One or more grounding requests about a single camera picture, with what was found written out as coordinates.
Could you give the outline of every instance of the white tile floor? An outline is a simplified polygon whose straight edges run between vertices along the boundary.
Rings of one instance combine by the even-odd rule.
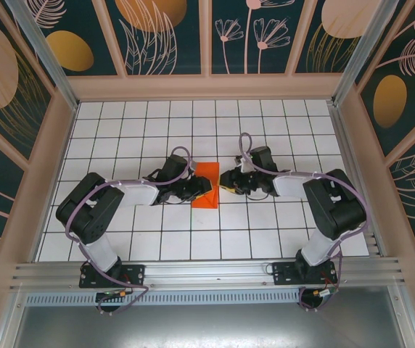
[[[198,162],[234,167],[240,131],[268,145],[280,170],[342,168],[322,100],[128,101],[82,103],[38,251],[39,261],[80,261],[54,214],[88,172],[139,178],[164,164],[175,146]],[[218,210],[189,204],[126,207],[108,236],[122,260],[228,260],[294,257],[313,231],[307,202],[289,197],[246,200],[221,190]],[[364,237],[342,245],[345,256],[368,255]]]

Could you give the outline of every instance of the purple cable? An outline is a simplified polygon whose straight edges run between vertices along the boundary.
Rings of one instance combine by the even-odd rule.
[[[243,137],[245,137],[245,136],[248,137],[248,139],[250,140],[250,144],[248,146],[248,150],[247,151],[245,151],[243,149]],[[345,189],[347,189],[349,192],[351,192],[358,199],[358,201],[363,206],[364,211],[366,212],[366,222],[358,230],[355,230],[353,232],[350,232],[350,233],[344,235],[343,237],[341,237],[340,240],[337,243],[335,243],[332,246],[332,248],[330,248],[329,252],[327,252],[327,257],[329,259],[332,258],[333,252],[335,251],[335,249],[337,247],[340,246],[340,244],[344,240],[346,240],[346,239],[348,239],[348,238],[350,238],[352,236],[355,236],[356,234],[363,233],[364,231],[366,231],[366,230],[369,229],[369,226],[371,224],[371,215],[370,215],[370,211],[369,211],[369,206],[367,205],[366,200],[353,187],[351,187],[350,185],[348,185],[346,182],[341,181],[340,179],[334,178],[334,177],[332,177],[330,175],[323,174],[323,173],[272,172],[270,170],[263,169],[263,168],[255,165],[252,162],[252,160],[251,160],[251,156],[250,156],[250,151],[251,151],[251,148],[252,148],[252,137],[251,137],[251,135],[248,134],[248,133],[245,133],[245,132],[244,133],[241,133],[240,136],[239,136],[238,144],[239,144],[239,150],[240,150],[240,153],[242,154],[242,157],[250,165],[252,165],[253,168],[255,168],[256,170],[258,170],[258,171],[260,171],[262,173],[269,174],[269,175],[277,175],[277,176],[287,176],[288,175],[288,176],[297,176],[297,177],[301,177],[301,178],[304,177],[304,178],[324,178],[324,179],[328,179],[328,180],[334,181],[335,183],[340,184],[341,186],[343,186]],[[338,256],[340,256],[340,262],[339,262],[339,267],[338,267],[337,287],[340,285],[341,269],[342,269],[342,260],[343,260],[343,254],[341,252],[341,248],[340,248],[340,252],[338,252],[338,254],[335,255],[335,257],[338,257]],[[308,304],[304,303],[301,300],[301,298],[302,298],[303,293],[304,293],[305,290],[306,290],[306,287],[305,286],[300,289],[300,293],[299,293],[299,297],[298,297],[298,300],[299,300],[298,304],[304,310],[313,309],[311,306],[309,306]],[[320,305],[319,306],[319,309],[323,308],[329,302],[329,300],[330,299],[328,299],[324,304]]]
[[[70,234],[70,226],[72,225],[72,222],[75,218],[75,216],[78,214],[78,211],[85,205],[86,201],[88,201],[96,192],[98,192],[99,190],[102,190],[104,187],[108,187],[111,185],[122,185],[122,184],[126,184],[126,185],[132,185],[132,184],[140,184],[140,183],[145,183],[145,184],[149,184],[149,185],[155,185],[155,186],[164,186],[164,185],[170,185],[172,183],[175,183],[177,180],[179,180],[180,178],[182,178],[190,169],[191,165],[192,165],[192,156],[190,155],[188,149],[186,147],[183,146],[177,146],[176,148],[174,148],[172,150],[172,152],[170,154],[173,154],[176,150],[178,149],[182,149],[186,152],[186,156],[187,156],[187,161],[186,161],[186,167],[184,169],[184,171],[177,176],[176,178],[166,181],[166,182],[162,182],[162,183],[157,183],[157,182],[149,182],[149,181],[143,181],[143,180],[121,180],[121,181],[109,181],[106,183],[102,183],[101,185],[98,185],[97,187],[95,187],[93,190],[91,190],[78,204],[77,207],[72,211],[72,214],[70,214],[69,220],[66,223],[65,226],[65,236],[68,237],[71,241],[74,241],[75,243],[78,244],[78,248],[80,249],[80,251],[82,252],[83,256],[85,256],[85,258],[88,260],[88,262],[90,263],[90,265],[103,277],[106,278],[108,281],[112,281],[113,283],[117,284],[117,285],[121,285],[122,287],[125,288],[132,288],[132,289],[143,289],[144,291],[138,295],[137,297],[135,297],[135,299],[133,299],[130,303],[126,304],[125,306],[119,307],[117,310],[114,311],[115,314],[122,312],[124,310],[126,310],[127,308],[129,308],[131,305],[133,305],[135,302],[137,302],[142,296],[144,296],[148,291],[149,288],[147,286],[143,286],[143,285],[135,285],[135,284],[129,284],[129,283],[124,283],[122,281],[119,281],[117,279],[114,279],[112,277],[109,277],[103,270],[99,269],[99,267],[97,266],[96,263],[93,262],[93,260],[91,259],[89,253],[86,251],[85,248],[83,248],[82,243],[80,242],[79,238],[76,238],[74,236],[72,236]],[[101,309],[101,304],[104,300],[106,300],[107,298],[103,298],[101,301],[99,301],[98,303],[98,309],[101,312],[101,314],[103,313],[102,309]]]

